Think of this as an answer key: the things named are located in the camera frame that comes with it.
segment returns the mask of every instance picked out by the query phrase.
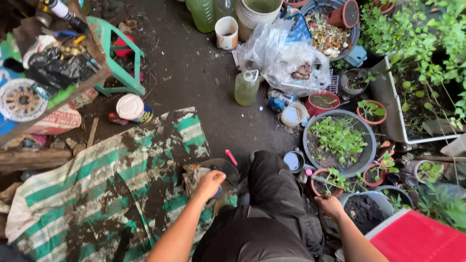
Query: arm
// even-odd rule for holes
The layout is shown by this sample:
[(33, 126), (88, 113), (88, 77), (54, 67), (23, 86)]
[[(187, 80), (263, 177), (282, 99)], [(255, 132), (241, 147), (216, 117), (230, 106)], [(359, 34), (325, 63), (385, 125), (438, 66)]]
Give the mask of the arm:
[(385, 256), (357, 229), (336, 197), (322, 195), (314, 199), (320, 209), (338, 226), (346, 262), (388, 262)]
[(212, 171), (201, 178), (196, 193), (176, 221), (157, 241), (146, 262), (188, 261), (202, 208), (217, 193), (225, 177), (220, 171)]

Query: cement bag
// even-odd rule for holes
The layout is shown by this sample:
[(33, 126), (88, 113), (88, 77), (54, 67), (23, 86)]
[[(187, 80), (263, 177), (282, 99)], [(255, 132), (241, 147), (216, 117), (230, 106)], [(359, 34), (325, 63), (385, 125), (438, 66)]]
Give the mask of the cement bag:
[(81, 115), (72, 104), (66, 104), (26, 130), (25, 134), (58, 135), (81, 125)]
[(86, 92), (78, 95), (74, 100), (73, 104), (76, 108), (81, 108), (89, 103), (92, 103), (94, 99), (99, 95), (99, 91), (94, 88), (88, 89)]

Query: glass bottle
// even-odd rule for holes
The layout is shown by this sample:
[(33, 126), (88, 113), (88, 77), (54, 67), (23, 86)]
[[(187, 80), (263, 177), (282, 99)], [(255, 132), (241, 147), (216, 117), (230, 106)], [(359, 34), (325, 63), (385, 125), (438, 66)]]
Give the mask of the glass bottle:
[(259, 90), (258, 77), (258, 70), (241, 72), (236, 76), (234, 98), (238, 104), (250, 106), (256, 102), (257, 91)]
[(215, 29), (213, 0), (186, 0), (186, 5), (199, 31), (209, 33)]
[(214, 0), (215, 20), (225, 16), (232, 16), (236, 19), (236, 0)]

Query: person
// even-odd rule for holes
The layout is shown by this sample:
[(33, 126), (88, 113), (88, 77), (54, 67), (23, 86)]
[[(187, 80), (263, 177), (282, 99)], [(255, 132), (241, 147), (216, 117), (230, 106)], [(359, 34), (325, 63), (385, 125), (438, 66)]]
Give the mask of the person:
[[(202, 208), (226, 175), (204, 175), (177, 220), (157, 241), (146, 262), (186, 262)], [(250, 205), (221, 208), (194, 251), (193, 262), (309, 262), (322, 254), (319, 220), (308, 213), (303, 188), (277, 155), (254, 154), (248, 175)], [(387, 259), (362, 235), (337, 198), (315, 197), (338, 226), (346, 262)]]

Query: plastic gallon jug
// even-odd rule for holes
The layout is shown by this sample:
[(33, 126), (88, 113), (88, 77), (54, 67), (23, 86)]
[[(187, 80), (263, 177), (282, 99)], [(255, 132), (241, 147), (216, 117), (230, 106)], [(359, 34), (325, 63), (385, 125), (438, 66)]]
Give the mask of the plastic gallon jug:
[(118, 116), (137, 124), (148, 123), (154, 116), (152, 108), (135, 94), (124, 95), (116, 104)]
[(256, 102), (257, 91), (259, 90), (258, 77), (258, 70), (241, 72), (236, 76), (234, 98), (238, 104), (250, 106)]
[(236, 18), (236, 0), (214, 0), (214, 6), (217, 21), (225, 16)]
[(209, 33), (215, 29), (213, 0), (186, 0), (186, 5), (199, 31)]

